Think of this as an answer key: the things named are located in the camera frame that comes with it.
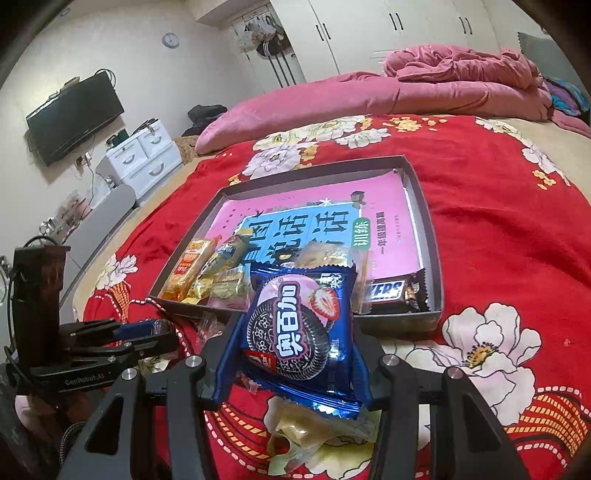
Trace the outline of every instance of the metal tray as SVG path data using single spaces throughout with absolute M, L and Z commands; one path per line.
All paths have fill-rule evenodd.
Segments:
M 356 315 L 355 319 L 365 333 L 372 335 L 397 335 L 409 338 L 429 336 L 437 327 L 443 311 L 443 284 L 437 241 L 427 202 L 420 183 L 411 164 L 398 155 L 395 157 L 363 158 L 360 160 L 341 161 L 278 173 L 221 189 L 209 202 L 195 223 L 185 234 L 168 263 L 156 279 L 150 291 L 150 298 L 165 311 L 185 317 L 196 317 L 203 307 L 160 298 L 160 293 L 168 276 L 183 254 L 186 246 L 195 236 L 205 236 L 217 213 L 226 200 L 243 200 L 274 193 L 342 183 L 352 180 L 368 179 L 396 170 L 402 178 L 407 191 L 408 204 L 414 218 L 418 248 L 426 269 L 426 284 L 429 312 L 424 313 L 380 313 Z M 220 310 L 227 316 L 231 310 Z

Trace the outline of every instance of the snickers bar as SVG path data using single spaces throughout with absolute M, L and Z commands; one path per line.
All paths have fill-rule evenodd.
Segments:
M 372 313 L 427 312 L 425 269 L 375 281 L 371 285 Z

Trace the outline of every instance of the metal screw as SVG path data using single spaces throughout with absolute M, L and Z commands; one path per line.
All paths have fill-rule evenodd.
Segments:
M 121 376 L 123 377 L 123 380 L 133 380 L 138 376 L 138 371 L 135 368 L 128 368 L 123 370 Z
M 464 372 L 462 371 L 461 368 L 458 368 L 458 367 L 448 368 L 447 374 L 449 375 L 450 378 L 453 378 L 454 380 L 457 380 L 458 378 L 461 378 L 464 376 Z
M 185 365 L 187 365 L 187 367 L 195 368 L 195 367 L 198 367 L 199 365 L 201 365 L 201 362 L 203 362 L 203 360 L 201 359 L 200 356 L 191 355 L 191 356 L 188 356 L 187 359 L 185 360 Z
M 400 359 L 396 355 L 388 353 L 382 357 L 382 362 L 384 362 L 384 365 L 388 365 L 389 367 L 395 367 L 400 362 Z

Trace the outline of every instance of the ceiling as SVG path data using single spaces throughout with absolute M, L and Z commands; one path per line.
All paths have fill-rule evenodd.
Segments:
M 133 5 L 141 5 L 162 1 L 180 0 L 74 0 L 69 5 L 69 7 L 66 7 L 66 9 L 62 10 L 62 14 L 64 15 L 61 16 L 60 14 L 58 17 L 53 19 L 53 21 L 48 25 L 48 28 L 62 24 L 64 22 L 72 20 L 73 18 L 84 17 L 85 15 L 102 12 L 104 10 L 109 10 L 111 8 L 130 7 Z

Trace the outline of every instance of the blue snack wrapper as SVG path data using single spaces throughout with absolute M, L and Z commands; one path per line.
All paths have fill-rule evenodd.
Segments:
M 361 402 L 352 388 L 350 310 L 355 269 L 256 262 L 250 269 L 256 296 L 242 331 L 244 373 L 301 405 L 356 418 Z

